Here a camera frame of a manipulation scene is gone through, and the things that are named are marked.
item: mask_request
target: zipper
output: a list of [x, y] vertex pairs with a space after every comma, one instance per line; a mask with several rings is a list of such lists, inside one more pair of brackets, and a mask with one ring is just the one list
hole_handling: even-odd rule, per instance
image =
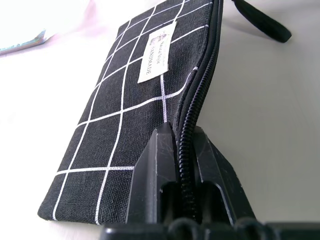
[[218, 0], [218, 12], [215, 31], [215, 41], [213, 45], [213, 51], [211, 52], [210, 59], [205, 68], [204, 74], [200, 80], [200, 83], [193, 95], [191, 103], [186, 112], [185, 119], [182, 124], [181, 134], [179, 136], [178, 145], [178, 170], [179, 180], [181, 186], [182, 197], [182, 212], [184, 217], [191, 218], [196, 222], [201, 222], [201, 214], [197, 206], [195, 184], [193, 176], [193, 160], [192, 160], [192, 138], [193, 132], [196, 127], [196, 123], [200, 114], [200, 110], [205, 101], [205, 97], [209, 90], [211, 78], [213, 76], [220, 42], [221, 21], [223, 11], [223, 0]]

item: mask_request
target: zipper pull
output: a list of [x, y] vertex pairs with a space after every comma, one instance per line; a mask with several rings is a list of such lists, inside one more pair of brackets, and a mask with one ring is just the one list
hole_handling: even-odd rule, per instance
[[282, 24], [265, 15], [244, 0], [232, 0], [238, 11], [256, 28], [270, 38], [285, 43], [291, 38], [291, 32]]

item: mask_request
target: grid pattern fabric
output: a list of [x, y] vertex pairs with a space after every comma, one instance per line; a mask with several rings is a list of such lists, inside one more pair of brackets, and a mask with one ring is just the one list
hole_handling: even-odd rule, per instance
[[[38, 215], [124, 223], [134, 166], [153, 130], [173, 122], [206, 50], [212, 0], [167, 0], [119, 30]], [[169, 71], [137, 83], [149, 34], [177, 22]]]

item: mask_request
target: white label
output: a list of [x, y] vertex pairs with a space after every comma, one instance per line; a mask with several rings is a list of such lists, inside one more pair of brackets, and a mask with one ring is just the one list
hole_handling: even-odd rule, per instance
[[150, 33], [144, 49], [138, 84], [167, 72], [169, 48], [176, 22]]

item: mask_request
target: white surface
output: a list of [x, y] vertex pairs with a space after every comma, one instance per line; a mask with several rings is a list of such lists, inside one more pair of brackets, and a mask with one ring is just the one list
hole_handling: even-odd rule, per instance
[[[73, 32], [0, 56], [0, 212], [7, 239], [98, 239], [99, 226], [45, 221], [37, 211], [118, 27], [157, 2], [91, 3]], [[233, 165], [260, 220], [319, 221], [320, 3], [250, 3], [293, 37], [286, 44], [269, 39], [226, 0], [198, 125]]]

